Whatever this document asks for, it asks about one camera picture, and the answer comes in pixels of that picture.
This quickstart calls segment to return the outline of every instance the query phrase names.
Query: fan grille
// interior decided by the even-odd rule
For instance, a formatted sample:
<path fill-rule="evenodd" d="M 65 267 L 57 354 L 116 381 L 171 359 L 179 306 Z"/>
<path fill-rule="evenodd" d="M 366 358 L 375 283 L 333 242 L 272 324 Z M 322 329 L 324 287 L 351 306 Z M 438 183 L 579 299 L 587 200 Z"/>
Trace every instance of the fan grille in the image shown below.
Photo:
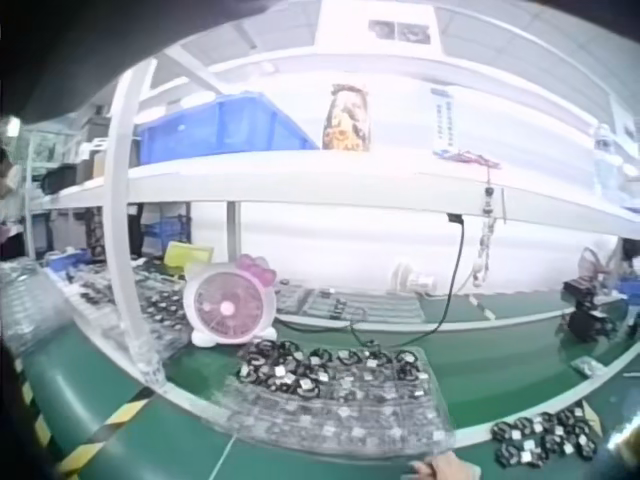
<path fill-rule="evenodd" d="M 202 281 L 195 294 L 200 322 L 218 337 L 245 337 L 260 324 L 264 303 L 260 290 L 242 275 L 221 272 Z"/>

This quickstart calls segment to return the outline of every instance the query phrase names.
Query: white shelf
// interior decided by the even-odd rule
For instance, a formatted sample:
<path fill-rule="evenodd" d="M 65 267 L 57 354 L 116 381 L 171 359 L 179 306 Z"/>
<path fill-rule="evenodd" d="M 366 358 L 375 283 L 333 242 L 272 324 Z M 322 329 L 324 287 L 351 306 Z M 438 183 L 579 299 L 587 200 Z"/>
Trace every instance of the white shelf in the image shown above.
<path fill-rule="evenodd" d="M 250 152 L 129 171 L 129 202 L 273 202 L 481 215 L 487 169 L 429 152 Z M 491 171 L 507 220 L 640 239 L 640 216 L 528 170 Z M 34 210 L 102 205 L 103 180 L 32 202 Z"/>
<path fill-rule="evenodd" d="M 561 122 L 590 134 L 597 120 L 575 105 L 516 75 L 488 65 L 437 53 L 415 56 L 414 51 L 399 51 L 394 42 L 388 46 L 350 46 L 349 51 L 325 51 L 315 46 L 277 50 L 243 57 L 209 67 L 214 75 L 246 75 L 247 71 L 272 65 L 279 74 L 318 71 L 393 74 L 438 85 L 458 85 L 505 98 L 543 112 Z M 233 91 L 229 85 L 227 91 Z M 166 105 L 197 91 L 190 82 L 161 85 L 140 102 L 145 110 Z"/>

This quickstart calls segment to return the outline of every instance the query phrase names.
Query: poster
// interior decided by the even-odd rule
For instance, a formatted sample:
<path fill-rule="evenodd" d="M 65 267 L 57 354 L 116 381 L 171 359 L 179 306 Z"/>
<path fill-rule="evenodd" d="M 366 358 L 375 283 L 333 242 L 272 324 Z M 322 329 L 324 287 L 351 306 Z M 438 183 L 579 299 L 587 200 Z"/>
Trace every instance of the poster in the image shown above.
<path fill-rule="evenodd" d="M 323 150 L 368 152 L 371 124 L 367 92 L 363 87 L 334 84 L 322 133 Z"/>
<path fill-rule="evenodd" d="M 371 0 L 324 0 L 315 46 L 321 51 L 374 51 L 432 57 L 442 53 L 431 5 Z"/>

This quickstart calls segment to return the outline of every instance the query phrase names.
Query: blue crate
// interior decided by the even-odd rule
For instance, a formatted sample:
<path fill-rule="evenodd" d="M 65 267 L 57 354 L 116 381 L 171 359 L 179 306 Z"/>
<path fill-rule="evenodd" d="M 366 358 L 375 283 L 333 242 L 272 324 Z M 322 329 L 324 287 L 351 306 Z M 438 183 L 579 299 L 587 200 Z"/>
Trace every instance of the blue crate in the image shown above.
<path fill-rule="evenodd" d="M 190 219 L 185 215 L 163 217 L 158 222 L 143 225 L 142 233 L 145 237 L 157 238 L 160 240 L 160 248 L 164 254 L 169 246 L 169 242 L 187 241 L 189 223 Z"/>
<path fill-rule="evenodd" d="M 627 296 L 629 305 L 640 305 L 640 279 L 634 278 L 620 281 L 618 291 Z"/>
<path fill-rule="evenodd" d="M 46 255 L 47 267 L 56 273 L 64 273 L 70 268 L 76 268 L 91 261 L 91 253 L 86 248 L 73 252 L 56 255 L 54 252 Z"/>
<path fill-rule="evenodd" d="M 161 238 L 167 235 L 186 235 L 188 218 L 182 215 L 163 217 L 158 222 L 142 226 L 145 237 Z"/>
<path fill-rule="evenodd" d="M 261 93 L 223 95 L 140 131 L 140 164 L 223 153 L 317 150 L 318 146 Z"/>

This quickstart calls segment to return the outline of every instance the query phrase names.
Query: black cable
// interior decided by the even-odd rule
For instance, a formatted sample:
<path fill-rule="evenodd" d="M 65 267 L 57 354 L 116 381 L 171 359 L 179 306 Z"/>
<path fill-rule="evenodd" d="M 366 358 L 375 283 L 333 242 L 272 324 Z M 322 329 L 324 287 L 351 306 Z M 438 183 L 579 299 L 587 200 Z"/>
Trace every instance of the black cable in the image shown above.
<path fill-rule="evenodd" d="M 458 215 L 458 214 L 450 214 L 448 213 L 447 216 L 449 217 L 449 221 L 451 223 L 457 223 L 460 225 L 460 245 L 458 246 L 458 255 L 456 257 L 456 263 L 455 266 L 453 268 L 453 275 L 451 277 L 451 284 L 449 285 L 449 293 L 447 294 L 447 303 L 444 306 L 444 311 L 442 312 L 442 318 L 440 319 L 440 321 L 438 322 L 438 324 L 432 329 L 429 330 L 428 332 L 425 333 L 421 333 L 420 335 L 417 335 L 405 342 L 396 344 L 396 345 L 388 345 L 385 346 L 385 349 L 393 349 L 393 348 L 402 348 L 402 347 L 406 347 L 407 345 L 410 345 L 414 342 L 420 341 L 423 338 L 426 338 L 430 335 L 433 335 L 434 333 L 436 333 L 440 327 L 442 326 L 442 324 L 444 323 L 444 321 L 447 318 L 447 315 L 449 313 L 449 306 L 451 305 L 451 299 L 453 297 L 453 288 L 456 282 L 456 276 L 458 274 L 458 267 L 460 266 L 460 259 L 462 258 L 462 248 L 464 247 L 464 233 L 465 233 L 465 229 L 464 229 L 464 219 L 462 218 L 462 215 Z M 362 340 L 362 338 L 356 333 L 356 330 L 354 328 L 354 325 L 356 325 L 357 323 L 366 321 L 366 315 L 367 315 L 367 311 L 366 309 L 364 309 L 363 307 L 356 307 L 357 309 L 361 310 L 363 312 L 363 318 L 360 319 L 358 322 L 354 322 L 353 320 L 349 321 L 348 325 L 344 325 L 342 327 L 330 327 L 330 328 L 300 328 L 298 326 L 294 326 L 292 325 L 292 323 L 286 321 L 286 320 L 282 320 L 281 318 L 275 317 L 275 320 L 278 320 L 284 327 L 286 327 L 289 330 L 293 330 L 294 332 L 298 332 L 298 333 L 332 333 L 332 332 L 340 332 L 346 329 L 349 329 L 349 331 L 351 332 L 351 335 L 353 335 L 353 337 L 356 339 L 356 341 L 360 344 L 360 346 L 365 347 L 365 348 L 369 348 L 371 346 L 377 345 L 377 342 L 375 340 Z"/>
<path fill-rule="evenodd" d="M 283 320 L 279 317 L 274 317 L 274 320 L 280 322 L 282 324 L 283 327 L 285 327 L 288 330 L 292 330 L 294 332 L 298 332 L 298 333 L 332 333 L 332 332 L 340 332 L 342 330 L 346 330 L 348 328 L 351 328 L 351 322 L 349 322 L 349 325 L 343 325 L 342 327 L 327 327 L 327 328 L 321 328 L 321 327 L 299 327 L 297 325 L 294 325 L 293 322 L 289 322 L 288 320 Z"/>
<path fill-rule="evenodd" d="M 440 327 L 442 326 L 442 324 L 447 318 L 447 314 L 449 313 L 449 305 L 451 304 L 451 298 L 453 297 L 453 287 L 456 282 L 456 275 L 458 274 L 460 259 L 462 258 L 462 247 L 464 246 L 464 219 L 462 218 L 462 215 L 453 215 L 448 213 L 447 216 L 449 217 L 450 222 L 458 223 L 460 225 L 460 245 L 458 246 L 458 256 L 456 257 L 456 264 L 455 264 L 455 267 L 453 268 L 453 275 L 451 276 L 451 284 L 449 285 L 449 293 L 447 294 L 447 303 L 444 306 L 444 311 L 442 312 L 442 318 L 432 330 L 429 330 L 428 332 L 425 332 L 425 333 L 421 333 L 420 335 L 410 338 L 409 340 L 406 340 L 402 343 L 385 346 L 386 349 L 406 347 L 407 345 L 411 345 L 412 343 L 418 342 L 423 338 L 433 335 L 440 329 Z"/>

